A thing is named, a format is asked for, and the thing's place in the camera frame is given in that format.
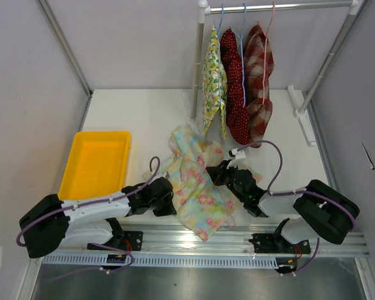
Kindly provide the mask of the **floral cloth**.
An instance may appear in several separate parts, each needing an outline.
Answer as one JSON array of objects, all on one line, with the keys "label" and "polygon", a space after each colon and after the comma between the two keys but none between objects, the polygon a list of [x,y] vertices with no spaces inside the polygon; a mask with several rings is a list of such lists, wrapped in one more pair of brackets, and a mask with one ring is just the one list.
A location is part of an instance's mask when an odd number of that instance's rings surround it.
[{"label": "floral cloth", "polygon": [[172,157],[161,163],[160,171],[169,173],[176,219],[207,241],[226,224],[226,209],[237,208],[236,197],[224,186],[214,186],[206,171],[224,159],[221,144],[206,141],[185,126],[177,127],[169,138]]}]

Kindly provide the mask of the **red plaid skirt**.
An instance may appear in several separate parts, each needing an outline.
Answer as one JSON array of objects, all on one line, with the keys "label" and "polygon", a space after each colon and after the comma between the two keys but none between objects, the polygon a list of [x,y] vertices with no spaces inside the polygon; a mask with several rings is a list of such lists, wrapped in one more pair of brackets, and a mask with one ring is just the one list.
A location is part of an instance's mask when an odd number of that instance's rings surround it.
[{"label": "red plaid skirt", "polygon": [[263,139],[273,113],[273,103],[269,95],[269,77],[274,70],[274,58],[271,45],[267,45],[267,68],[265,79],[265,102],[261,105],[263,97],[263,60],[265,32],[260,24],[250,30],[244,45],[244,73],[246,90],[246,107],[248,115],[249,141]]}]

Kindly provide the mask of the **pink wire hanger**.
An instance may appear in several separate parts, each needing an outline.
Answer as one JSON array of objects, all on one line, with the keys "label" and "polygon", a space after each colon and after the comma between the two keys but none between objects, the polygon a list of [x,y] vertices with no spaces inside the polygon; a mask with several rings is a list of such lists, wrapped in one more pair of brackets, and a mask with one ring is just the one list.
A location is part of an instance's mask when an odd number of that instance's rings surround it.
[{"label": "pink wire hanger", "polygon": [[262,102],[261,105],[264,105],[265,102],[265,79],[266,79],[266,68],[267,68],[267,49],[268,49],[268,36],[269,36],[269,31],[271,29],[273,19],[274,19],[274,14],[275,14],[275,9],[276,9],[276,3],[273,1],[272,2],[272,16],[270,18],[269,24],[267,26],[267,30],[265,32],[265,43],[264,43],[264,60],[263,60],[263,76],[262,76]]},{"label": "pink wire hanger", "polygon": [[230,230],[235,230],[237,228],[237,225],[236,225],[236,220],[234,218],[234,209],[233,208],[227,208],[226,209],[226,226],[230,229]]}]

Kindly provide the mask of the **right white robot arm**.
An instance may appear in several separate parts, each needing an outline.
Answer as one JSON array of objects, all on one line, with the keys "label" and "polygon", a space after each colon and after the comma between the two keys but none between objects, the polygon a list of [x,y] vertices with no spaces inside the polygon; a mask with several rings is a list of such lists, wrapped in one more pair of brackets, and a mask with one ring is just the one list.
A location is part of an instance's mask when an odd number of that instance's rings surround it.
[{"label": "right white robot arm", "polygon": [[251,171],[232,167],[229,160],[209,166],[215,186],[224,186],[255,218],[284,216],[265,241],[250,240],[265,253],[288,253],[291,248],[314,238],[342,244],[359,216],[359,207],[318,179],[300,190],[270,192],[257,185]]}]

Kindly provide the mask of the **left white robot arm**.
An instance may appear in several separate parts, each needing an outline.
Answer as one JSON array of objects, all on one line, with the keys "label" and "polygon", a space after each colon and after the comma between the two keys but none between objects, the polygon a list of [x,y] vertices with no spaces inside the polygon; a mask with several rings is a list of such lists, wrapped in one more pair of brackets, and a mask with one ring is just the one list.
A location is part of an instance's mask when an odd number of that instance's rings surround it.
[{"label": "left white robot arm", "polygon": [[119,219],[148,211],[156,217],[175,215],[173,196],[173,186],[163,176],[102,198],[62,201],[57,194],[49,194],[19,220],[16,243],[27,249],[30,258],[67,247],[122,248]]}]

